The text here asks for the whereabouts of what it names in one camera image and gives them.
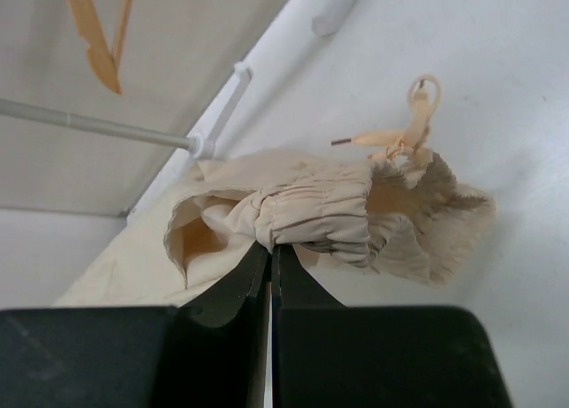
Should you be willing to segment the beige trousers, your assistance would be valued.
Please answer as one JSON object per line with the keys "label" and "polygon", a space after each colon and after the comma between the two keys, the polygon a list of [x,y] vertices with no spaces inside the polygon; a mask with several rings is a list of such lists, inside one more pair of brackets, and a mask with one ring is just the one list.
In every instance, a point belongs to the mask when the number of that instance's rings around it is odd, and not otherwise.
{"label": "beige trousers", "polygon": [[310,250],[315,263],[446,284],[493,221],[496,204],[458,182],[426,145],[441,99],[418,76],[403,129],[353,138],[377,152],[342,162],[291,150],[199,161],[127,224],[58,298],[60,307],[183,305],[253,244]]}

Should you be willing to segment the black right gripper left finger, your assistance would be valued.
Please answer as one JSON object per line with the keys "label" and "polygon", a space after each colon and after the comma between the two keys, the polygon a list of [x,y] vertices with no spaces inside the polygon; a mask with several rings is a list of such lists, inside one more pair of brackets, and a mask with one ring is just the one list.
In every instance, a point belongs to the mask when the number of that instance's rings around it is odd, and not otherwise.
{"label": "black right gripper left finger", "polygon": [[227,275],[180,310],[179,365],[189,407],[262,407],[268,251],[254,243]]}

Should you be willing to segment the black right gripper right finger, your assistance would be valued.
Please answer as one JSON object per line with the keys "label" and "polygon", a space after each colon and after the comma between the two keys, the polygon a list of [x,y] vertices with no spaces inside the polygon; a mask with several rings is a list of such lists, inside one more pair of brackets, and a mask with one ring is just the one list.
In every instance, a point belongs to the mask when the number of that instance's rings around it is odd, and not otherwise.
{"label": "black right gripper right finger", "polygon": [[335,340],[326,333],[346,307],[301,265],[290,245],[271,260],[272,402],[275,407],[315,407]]}

